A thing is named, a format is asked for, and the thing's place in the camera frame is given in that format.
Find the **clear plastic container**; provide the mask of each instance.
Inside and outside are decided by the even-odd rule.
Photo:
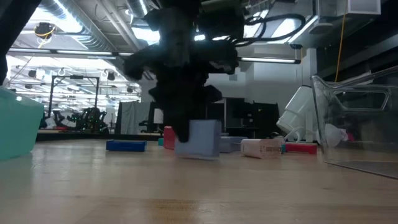
[[[398,67],[312,88],[324,161],[398,179]]]
[[[0,160],[33,149],[43,112],[42,104],[0,87]]]

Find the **wooden table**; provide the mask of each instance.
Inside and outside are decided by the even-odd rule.
[[[0,223],[397,223],[398,181],[288,153],[219,161],[106,152],[105,141],[36,144],[0,162]]]

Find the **gray box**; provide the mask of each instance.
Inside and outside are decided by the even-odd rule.
[[[189,141],[175,139],[175,154],[180,157],[212,159],[220,155],[221,122],[191,120]]]

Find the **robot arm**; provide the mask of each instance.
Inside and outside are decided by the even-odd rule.
[[[164,112],[164,123],[171,125],[181,142],[188,141],[189,120],[207,104],[222,99],[215,87],[205,86],[209,73],[233,75],[238,66],[236,47],[255,41],[280,40],[302,29],[305,18],[289,14],[270,18],[244,18],[244,9],[238,0],[229,4],[209,7],[205,11],[200,0],[163,0],[162,8],[145,15],[144,20],[153,31],[159,31],[159,44],[150,45],[125,61],[125,74],[140,80],[147,70],[156,75],[156,87],[149,94]],[[295,31],[274,38],[262,38],[266,22],[293,18],[301,21]],[[244,38],[244,25],[263,23],[259,37]],[[203,41],[194,41],[196,31],[205,35]],[[228,36],[225,40],[215,37]]]

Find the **light blue block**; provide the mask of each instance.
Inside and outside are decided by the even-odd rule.
[[[175,140],[175,153],[181,157],[212,159],[220,155],[221,123],[218,120],[191,120],[188,142]]]
[[[33,149],[43,111],[42,104],[0,87],[0,160]]]

